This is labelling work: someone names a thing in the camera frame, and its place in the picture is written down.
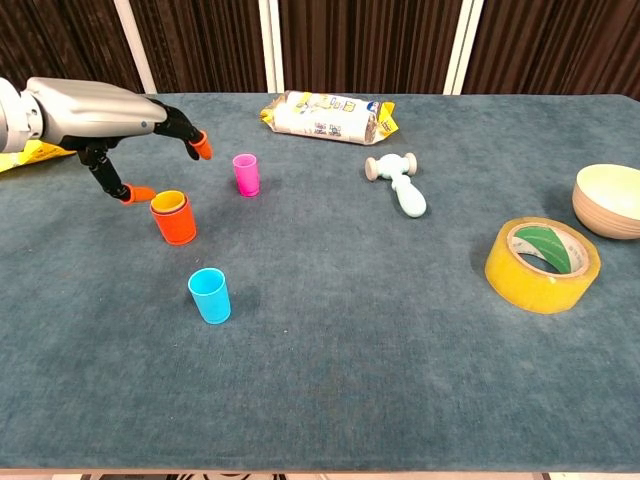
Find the beige bowl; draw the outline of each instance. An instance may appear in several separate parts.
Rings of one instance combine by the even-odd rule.
[[[573,209],[598,235],[640,238],[640,170],[612,164],[583,168],[573,188]]]

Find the brown curtain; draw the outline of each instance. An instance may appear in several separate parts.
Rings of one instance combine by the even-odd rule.
[[[265,92],[256,0],[131,0],[159,92]]]
[[[141,92],[113,0],[1,0],[0,76],[100,80]]]
[[[486,0],[463,92],[640,99],[640,0]]]
[[[280,0],[285,87],[442,93],[461,0]]]

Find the plastic cup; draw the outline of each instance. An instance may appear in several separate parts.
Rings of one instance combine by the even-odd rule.
[[[151,200],[151,208],[157,213],[171,213],[180,209],[185,203],[184,193],[179,190],[167,190],[158,193]]]
[[[182,194],[182,192],[178,192],[182,194],[184,199],[182,206],[178,207],[175,207],[175,205],[179,204],[179,202],[175,201],[175,198],[173,204],[170,204],[169,202],[167,204],[157,204],[155,200],[163,193],[167,192],[158,194],[156,198],[151,201],[151,205],[149,207],[151,209],[151,214],[160,229],[160,233],[162,233],[162,236],[169,245],[177,246],[189,243],[196,236],[196,219],[193,216],[189,197]],[[166,213],[157,211],[155,208],[156,205],[158,205],[160,209],[165,210]]]
[[[241,153],[234,157],[233,171],[236,174],[240,195],[254,197],[260,193],[260,171],[255,155]]]
[[[205,322],[223,323],[231,315],[227,280],[217,268],[203,268],[189,278],[189,291]]]

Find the toy hammer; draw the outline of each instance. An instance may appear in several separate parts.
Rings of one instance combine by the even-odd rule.
[[[382,177],[391,179],[391,188],[398,195],[398,201],[404,213],[417,218],[427,210],[427,202],[420,191],[411,184],[411,180],[405,173],[414,175],[418,170],[418,162],[413,153],[407,153],[404,157],[390,153],[380,160],[373,157],[367,158],[364,170],[370,181]]]

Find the orange cup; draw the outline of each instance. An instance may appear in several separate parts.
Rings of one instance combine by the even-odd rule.
[[[191,210],[191,202],[189,197],[184,195],[184,203],[176,209],[168,209],[163,203],[162,193],[151,201],[150,209],[160,233],[170,245],[184,245],[193,240],[196,236],[196,219]],[[160,211],[154,208],[154,202]]]

